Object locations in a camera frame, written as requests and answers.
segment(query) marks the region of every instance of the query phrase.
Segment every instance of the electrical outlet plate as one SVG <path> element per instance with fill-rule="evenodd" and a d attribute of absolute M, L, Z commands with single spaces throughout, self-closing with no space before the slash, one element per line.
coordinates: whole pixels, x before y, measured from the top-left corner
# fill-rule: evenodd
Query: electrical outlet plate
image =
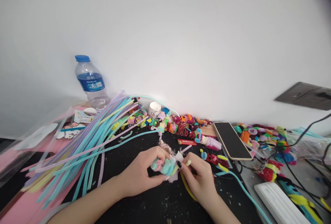
<path fill-rule="evenodd" d="M 331 89 L 298 82 L 275 99 L 313 109 L 331 109 Z"/>

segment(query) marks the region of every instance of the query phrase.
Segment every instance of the white power strip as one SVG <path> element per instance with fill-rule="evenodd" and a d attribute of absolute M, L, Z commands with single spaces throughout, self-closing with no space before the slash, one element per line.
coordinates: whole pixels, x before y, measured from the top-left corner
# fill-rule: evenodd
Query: white power strip
<path fill-rule="evenodd" d="M 278 224 L 310 224 L 277 184 L 257 184 L 254 189 Z"/>

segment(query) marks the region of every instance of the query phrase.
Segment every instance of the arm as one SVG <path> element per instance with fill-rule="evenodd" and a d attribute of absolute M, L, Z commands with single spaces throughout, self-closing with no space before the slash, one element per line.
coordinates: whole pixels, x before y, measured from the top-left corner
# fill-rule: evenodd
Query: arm
<path fill-rule="evenodd" d="M 54 215 L 48 224 L 94 223 L 122 198 L 138 195 L 160 185 L 166 180 L 166 176 L 149 177 L 147 173 L 147 168 L 156 157 L 163 162 L 165 158 L 170 159 L 170 155 L 159 146 L 140 152 L 121 174 L 112 177 L 100 187 L 70 204 Z"/>
<path fill-rule="evenodd" d="M 190 166 L 197 172 L 196 176 L 193 176 L 190 168 L 185 165 L 189 160 L 191 160 Z M 240 223 L 218 195 L 211 166 L 208 162 L 190 152 L 183 160 L 181 171 L 193 195 L 216 224 Z"/>

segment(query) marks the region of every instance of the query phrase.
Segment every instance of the water bottle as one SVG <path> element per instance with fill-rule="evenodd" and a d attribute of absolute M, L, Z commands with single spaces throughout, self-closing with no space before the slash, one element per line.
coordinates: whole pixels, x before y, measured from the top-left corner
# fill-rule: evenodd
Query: water bottle
<path fill-rule="evenodd" d="M 78 62 L 75 73 L 78 81 L 91 103 L 91 107 L 100 113 L 109 103 L 100 71 L 86 55 L 76 55 Z"/>

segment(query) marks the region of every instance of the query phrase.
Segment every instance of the table surface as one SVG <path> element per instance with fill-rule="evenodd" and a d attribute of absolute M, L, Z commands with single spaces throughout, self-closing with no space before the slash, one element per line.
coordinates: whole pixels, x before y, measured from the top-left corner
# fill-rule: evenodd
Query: table surface
<path fill-rule="evenodd" d="M 202 127 L 203 134 L 212 135 L 215 136 L 215 132 L 211 126 Z M 247 167 L 252 168 L 253 165 L 257 165 L 259 163 L 251 162 L 251 161 L 242 161 L 243 165 L 246 165 Z M 324 173 L 328 179 L 331 180 L 331 174 L 329 171 L 325 169 L 321 164 L 319 163 L 313 163 L 321 172 Z M 235 163 L 235 166 L 239 170 L 241 166 L 238 163 Z M 322 176 L 320 173 L 315 170 L 309 163 L 307 163 L 305 160 L 298 160 L 297 165 L 290 165 L 291 170 L 295 174 L 295 176 L 300 180 L 302 185 L 312 194 L 317 196 L 324 196 L 326 195 L 328 191 L 328 187 L 323 183 L 316 180 L 317 177 L 321 178 Z M 281 173 L 284 174 L 287 178 L 289 178 L 293 183 L 299 185 L 299 183 L 296 181 L 296 179 L 293 177 L 287 166 L 284 164 L 284 166 L 281 168 Z M 243 168 L 243 171 L 241 173 L 241 177 L 243 181 L 246 184 L 246 187 L 250 193 L 250 195 L 253 197 L 253 199 L 259 204 L 259 206 L 262 208 L 262 210 L 266 213 L 269 220 L 272 221 L 272 223 L 277 223 L 275 219 L 272 217 L 264 203 L 261 201 L 260 197 L 257 195 L 257 193 L 254 190 L 254 186 L 256 184 L 264 183 L 262 179 L 260 179 L 252 170 L 249 170 L 247 168 Z M 318 213 L 322 217 L 324 223 L 331 223 L 331 216 L 326 213 L 318 204 L 316 204 L 312 198 L 303 190 L 298 189 L 299 192 L 307 198 L 309 201 L 313 202 Z M 325 199 L 326 203 L 331 206 L 331 197 L 329 199 Z M 263 223 L 267 223 L 265 219 L 260 215 L 261 220 Z"/>
<path fill-rule="evenodd" d="M 146 128 L 140 130 L 134 129 L 132 135 L 146 131 Z M 143 135 L 117 149 L 106 152 L 102 182 L 121 173 L 140 151 L 158 145 L 158 138 L 157 133 Z M 165 132 L 162 136 L 163 141 L 168 143 L 176 151 L 186 147 L 185 145 L 179 145 L 177 138 L 180 138 L 180 136 L 168 132 Z M 118 141 L 112 141 L 110 146 L 118 144 Z M 199 150 L 201 148 L 206 152 L 222 154 L 221 151 L 209 150 L 199 144 L 193 146 L 184 154 L 188 152 L 200 154 Z M 216 167 L 212 167 L 214 172 L 219 172 Z M 95 166 L 94 180 L 97 180 L 99 177 L 99 171 L 100 157 Z M 150 176 L 159 174 L 150 169 L 148 172 Z M 215 186 L 218 194 L 241 223 L 262 223 L 254 206 L 243 193 L 235 179 L 217 177 L 215 178 Z M 68 202 L 72 199 L 75 188 L 76 186 L 74 185 L 63 202 Z M 109 208 L 97 223 L 109 223 L 109 220 L 112 220 L 114 223 L 213 223 L 201 205 L 190 197 L 180 177 L 173 183 L 163 182 L 160 186 L 143 192 L 140 195 L 120 200 Z"/>

